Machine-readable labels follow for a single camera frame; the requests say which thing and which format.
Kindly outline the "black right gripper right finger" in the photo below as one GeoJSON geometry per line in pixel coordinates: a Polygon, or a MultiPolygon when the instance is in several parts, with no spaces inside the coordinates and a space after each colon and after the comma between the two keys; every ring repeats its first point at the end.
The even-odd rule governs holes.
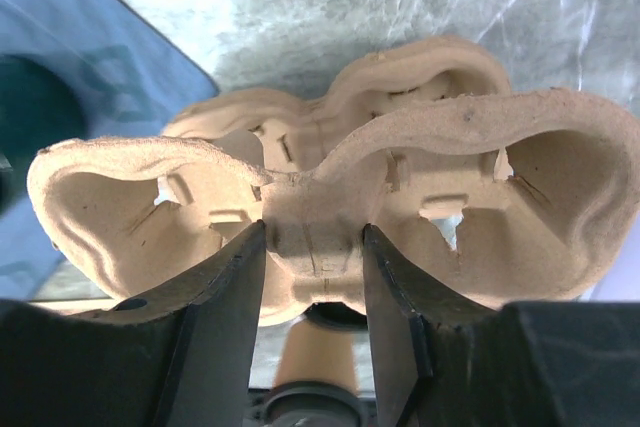
{"type": "Polygon", "coordinates": [[[491,310],[363,232],[383,426],[635,426],[639,307],[515,302],[491,310]]]}

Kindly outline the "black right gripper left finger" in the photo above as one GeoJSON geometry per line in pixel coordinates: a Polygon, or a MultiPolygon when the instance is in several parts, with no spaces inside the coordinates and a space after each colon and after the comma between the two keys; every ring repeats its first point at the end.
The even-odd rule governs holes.
{"type": "Polygon", "coordinates": [[[1,304],[5,426],[239,426],[266,267],[262,222],[110,310],[1,304]]]}

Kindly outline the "brown paper coffee cup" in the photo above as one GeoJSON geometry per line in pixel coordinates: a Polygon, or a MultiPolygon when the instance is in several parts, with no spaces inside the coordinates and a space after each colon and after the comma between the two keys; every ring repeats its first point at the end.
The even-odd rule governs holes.
{"type": "Polygon", "coordinates": [[[314,381],[358,393],[354,335],[318,326],[307,319],[289,330],[273,386],[314,381]]]}

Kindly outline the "brown pulp cup carrier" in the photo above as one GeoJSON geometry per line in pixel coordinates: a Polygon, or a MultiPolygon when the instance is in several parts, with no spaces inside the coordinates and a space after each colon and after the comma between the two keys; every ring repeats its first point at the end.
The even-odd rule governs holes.
{"type": "Polygon", "coordinates": [[[262,325],[315,302],[364,310],[364,226],[490,308],[572,299],[612,266],[639,210],[639,122],[596,95],[404,101],[294,171],[274,118],[219,133],[68,140],[27,188],[54,246],[115,299],[263,221],[262,325]]]}

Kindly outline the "black plastic cup lid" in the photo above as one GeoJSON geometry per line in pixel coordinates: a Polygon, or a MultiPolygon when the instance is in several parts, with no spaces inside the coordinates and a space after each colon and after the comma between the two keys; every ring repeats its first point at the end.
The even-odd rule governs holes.
{"type": "Polygon", "coordinates": [[[366,426],[358,397],[334,384],[294,381],[275,387],[264,401],[267,426],[366,426]]]}

